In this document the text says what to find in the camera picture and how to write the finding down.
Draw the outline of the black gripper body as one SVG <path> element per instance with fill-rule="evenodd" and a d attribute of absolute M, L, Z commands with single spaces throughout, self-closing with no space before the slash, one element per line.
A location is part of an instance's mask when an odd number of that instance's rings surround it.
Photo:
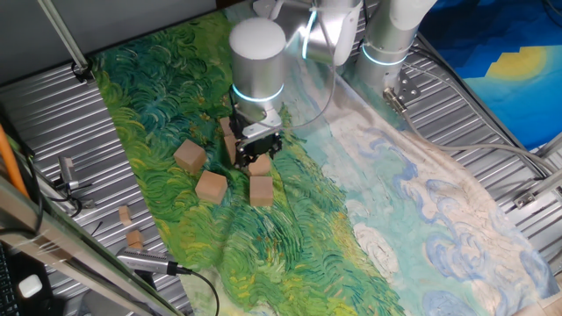
<path fill-rule="evenodd" d="M 236 143 L 236 146 L 246 148 L 250 164 L 256 162 L 257 159 L 264 154 L 269 155 L 271 135 L 265 136 L 259 140 L 253 140 L 251 142 L 247 142 L 246 140 L 239 140 Z"/>

